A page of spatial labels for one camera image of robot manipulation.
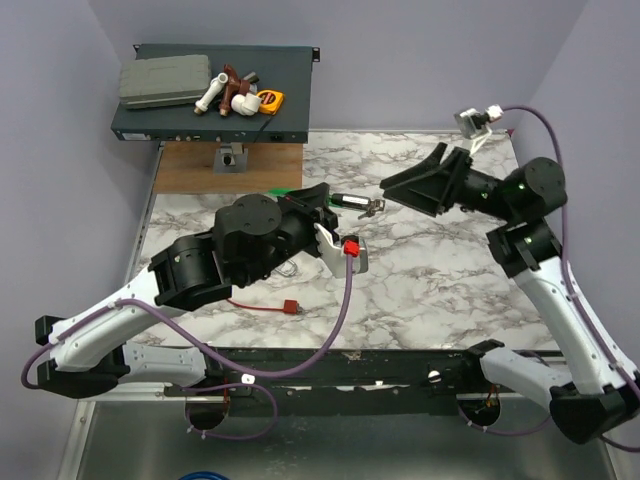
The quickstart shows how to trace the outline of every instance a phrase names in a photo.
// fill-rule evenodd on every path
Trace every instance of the gray wall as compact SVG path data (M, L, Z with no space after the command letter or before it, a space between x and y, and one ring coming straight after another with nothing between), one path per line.
M121 58L143 42L318 46L312 127L436 129L530 100L586 0L89 3Z
M123 281L150 146L109 131L119 60L85 0L0 6L0 478L56 477L75 402L24 390L33 321Z
M575 274L637 364L639 23L638 0L589 2L531 102L549 117L563 149ZM521 162L552 156L546 133L533 118L524 117L517 126L514 144ZM639 426L636 420L620 433L638 445ZM640 470L640 459L634 458Z

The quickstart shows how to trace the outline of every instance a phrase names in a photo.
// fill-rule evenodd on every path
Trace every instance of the brown pipe fitting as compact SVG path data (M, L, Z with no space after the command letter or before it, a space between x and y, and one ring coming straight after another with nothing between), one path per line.
M228 63L224 65L222 71L229 77L229 81L224 87L222 100L220 101L220 115L226 117L231 111L231 99L237 93L246 95L251 88L251 83L244 78L238 78L235 69Z

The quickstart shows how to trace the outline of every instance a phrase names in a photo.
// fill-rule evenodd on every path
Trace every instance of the wooden board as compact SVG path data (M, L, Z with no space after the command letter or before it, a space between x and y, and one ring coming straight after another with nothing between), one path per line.
M155 193L247 193L302 187L303 145L255 143L245 173L213 173L218 143L167 142L154 185Z

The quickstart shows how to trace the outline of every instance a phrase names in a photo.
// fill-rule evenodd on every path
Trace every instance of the marble tabletop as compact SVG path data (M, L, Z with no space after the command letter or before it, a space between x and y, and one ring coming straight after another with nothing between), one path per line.
M438 142L459 145L449 134L315 132L305 145L304 186L327 182L333 192L379 198L380 180L425 158ZM474 157L474 167L504 177L516 167L509 137L496 134ZM237 195L158 195L138 269L182 235L211 228L218 208ZM465 348L487 338L511 348L557 348L529 300L508 280L488 250L485 233L498 223L451 209L431 218L387 202L385 212L358 219L336 209L339 232L365 237L368 273L354 277L345 326L336 348ZM302 315L256 312L218 302L180 317L199 339L217 346L318 347L332 329L344 280L320 260L300 254L292 278L273 274L233 299L260 306L297 300ZM186 345L164 325L136 341Z

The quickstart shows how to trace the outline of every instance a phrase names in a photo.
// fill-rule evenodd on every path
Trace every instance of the robotic hand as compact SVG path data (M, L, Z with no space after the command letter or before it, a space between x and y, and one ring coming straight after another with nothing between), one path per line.
M129 340L158 322L133 300L178 317L231 297L265 280L283 262L305 251L321 258L336 277L346 275L346 252L354 273L368 270L363 239L335 232L338 217L327 206L329 185L291 191L277 203L245 195L216 212L213 228L177 239L151 259L122 289L73 318L36 321L36 342L50 360L37 368L37 384L23 384L71 398L105 393L118 384L167 382L199 385L220 376L220 366L197 348L140 345Z
M535 158L500 180L472 169L471 155L491 135L502 109L456 115L466 138L443 160L440 143L419 164L383 180L384 197L430 216L460 205L503 220L487 234L495 261L540 312L569 372L520 356L497 341L469 350L482 375L535 401L569 439L585 443L640 409L636 365L618 348L581 293L562 245L544 217L567 201L559 163Z

